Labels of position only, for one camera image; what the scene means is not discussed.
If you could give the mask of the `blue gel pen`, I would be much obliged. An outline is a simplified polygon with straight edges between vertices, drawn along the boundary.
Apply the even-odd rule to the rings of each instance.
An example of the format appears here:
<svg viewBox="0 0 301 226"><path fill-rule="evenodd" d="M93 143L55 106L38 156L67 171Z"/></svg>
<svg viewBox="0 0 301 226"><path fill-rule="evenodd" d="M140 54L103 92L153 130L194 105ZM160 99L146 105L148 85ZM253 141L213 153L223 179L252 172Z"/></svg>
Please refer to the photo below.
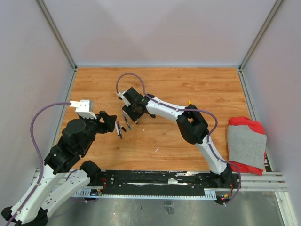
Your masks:
<svg viewBox="0 0 301 226"><path fill-rule="evenodd" d="M124 120L125 120L125 123L127 124L128 128L131 130L132 128L131 128L131 126L130 126L130 124L129 124L129 121L127 120L126 115L125 115L124 113L123 113L122 115L123 115L123 118L124 118Z"/></svg>

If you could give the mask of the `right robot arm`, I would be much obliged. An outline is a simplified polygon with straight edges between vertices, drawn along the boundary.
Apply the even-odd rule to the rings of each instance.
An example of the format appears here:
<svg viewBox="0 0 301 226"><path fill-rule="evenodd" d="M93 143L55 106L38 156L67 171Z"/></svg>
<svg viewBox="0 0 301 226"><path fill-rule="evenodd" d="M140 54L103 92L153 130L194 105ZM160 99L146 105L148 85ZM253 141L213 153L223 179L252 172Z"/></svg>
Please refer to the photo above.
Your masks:
<svg viewBox="0 0 301 226"><path fill-rule="evenodd" d="M155 118L157 115L176 122L182 138L195 145L202 153L213 175L213 183L218 188L224 188L230 183L231 166L221 157L211 138L208 123L194 105L178 106L162 101L154 95L138 93L133 87L124 92L117 92L125 105L123 112L138 123L144 114Z"/></svg>

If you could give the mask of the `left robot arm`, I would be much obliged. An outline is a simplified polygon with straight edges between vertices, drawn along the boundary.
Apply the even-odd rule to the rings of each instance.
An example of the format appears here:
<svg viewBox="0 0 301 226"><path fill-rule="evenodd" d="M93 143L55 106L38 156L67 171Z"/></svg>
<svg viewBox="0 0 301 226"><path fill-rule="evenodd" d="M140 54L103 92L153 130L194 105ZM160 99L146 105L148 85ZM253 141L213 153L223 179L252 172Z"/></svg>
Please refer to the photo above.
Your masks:
<svg viewBox="0 0 301 226"><path fill-rule="evenodd" d="M15 205L2 210L1 215L7 223L13 222L16 226L44 226L53 212L76 191L87 185L98 185L101 169L94 162L86 161L68 180L53 190L86 155L97 134L114 131L116 119L115 115L100 111L92 118L80 116L69 121L58 143L43 160L40 174L29 190Z"/></svg>

